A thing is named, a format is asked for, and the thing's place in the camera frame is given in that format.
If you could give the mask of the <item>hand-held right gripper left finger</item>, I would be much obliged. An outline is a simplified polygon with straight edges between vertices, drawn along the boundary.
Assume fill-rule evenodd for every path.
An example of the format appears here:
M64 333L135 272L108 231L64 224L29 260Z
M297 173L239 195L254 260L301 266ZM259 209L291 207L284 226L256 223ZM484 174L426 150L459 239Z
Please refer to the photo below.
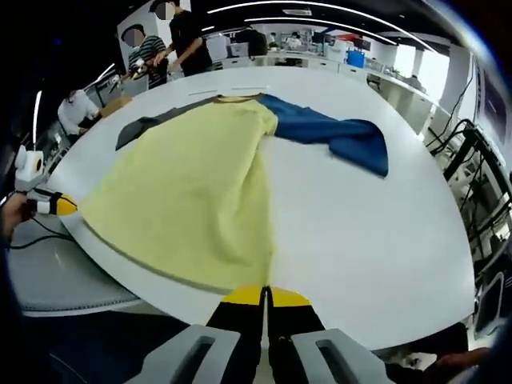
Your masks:
M190 325L144 359L132 383L252 383L261 356L266 288L224 297L205 325Z

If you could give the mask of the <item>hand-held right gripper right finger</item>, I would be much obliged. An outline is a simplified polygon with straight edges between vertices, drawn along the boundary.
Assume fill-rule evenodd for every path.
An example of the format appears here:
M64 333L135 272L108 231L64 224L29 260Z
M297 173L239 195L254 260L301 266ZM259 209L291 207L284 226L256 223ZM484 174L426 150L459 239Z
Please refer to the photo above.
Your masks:
M266 289L269 361L276 383L390 383L385 363L339 329L327 329L310 301Z

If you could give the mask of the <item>person's left hand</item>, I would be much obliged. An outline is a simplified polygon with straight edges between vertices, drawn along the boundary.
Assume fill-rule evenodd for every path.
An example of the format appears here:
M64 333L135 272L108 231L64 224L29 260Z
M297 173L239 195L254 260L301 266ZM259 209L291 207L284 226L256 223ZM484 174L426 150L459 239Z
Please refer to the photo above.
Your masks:
M1 207L2 219L2 237L9 242L12 238L15 228L28 220L35 214L28 198L23 193L13 193L5 200Z

